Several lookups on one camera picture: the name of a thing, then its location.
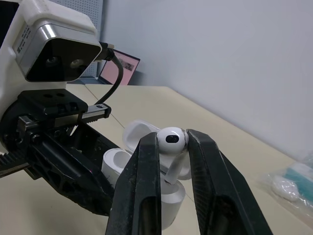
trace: label on camera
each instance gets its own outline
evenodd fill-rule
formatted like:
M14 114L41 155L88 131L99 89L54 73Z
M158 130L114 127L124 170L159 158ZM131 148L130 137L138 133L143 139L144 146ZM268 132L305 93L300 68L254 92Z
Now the label on camera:
M19 55L22 55L29 44L29 38L31 37L32 30L27 24L24 24L20 31L16 41L13 45L13 50L16 53L17 59Z

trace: white charging case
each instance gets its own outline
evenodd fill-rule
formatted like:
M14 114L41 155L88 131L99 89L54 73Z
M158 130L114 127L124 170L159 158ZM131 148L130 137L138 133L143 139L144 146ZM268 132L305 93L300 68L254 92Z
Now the white charging case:
M140 139L151 132L157 132L160 128L153 126L152 124L137 119L129 123L123 132L123 142L126 144L128 149L133 153L140 141ZM175 156L160 156L160 170L166 174ZM185 163L178 177L179 180L191 179L191 169L189 156L186 156Z
M113 148L103 155L102 173L109 183L115 187L116 181L122 173L131 154L121 148ZM161 187L161 222L162 229L167 229L175 220L180 206L185 198L186 191L181 182L170 185L164 181L164 174L160 174Z

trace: white earbud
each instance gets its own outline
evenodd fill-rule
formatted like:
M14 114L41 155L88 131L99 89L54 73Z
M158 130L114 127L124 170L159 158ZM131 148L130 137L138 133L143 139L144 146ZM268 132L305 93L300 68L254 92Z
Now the white earbud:
M163 155L176 155L166 175L165 181L174 185L184 165L189 137L186 131L178 127L167 127L156 134L159 151Z
M178 155L184 151L188 145L188 135L186 131L178 127L167 127L158 131L159 151L161 154Z

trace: plastic bag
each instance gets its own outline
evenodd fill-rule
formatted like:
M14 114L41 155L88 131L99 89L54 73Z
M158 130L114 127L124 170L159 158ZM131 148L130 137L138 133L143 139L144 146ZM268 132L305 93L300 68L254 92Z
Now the plastic bag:
M264 175L263 188L282 206L313 228L313 158Z

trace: perforated panel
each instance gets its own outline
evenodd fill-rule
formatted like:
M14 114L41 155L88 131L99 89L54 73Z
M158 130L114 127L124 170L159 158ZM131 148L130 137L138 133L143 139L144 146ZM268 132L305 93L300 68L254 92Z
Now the perforated panel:
M101 18L103 0L51 0L60 5L82 12L89 16L96 27L98 40L100 40ZM97 76L97 63L92 63L82 76Z

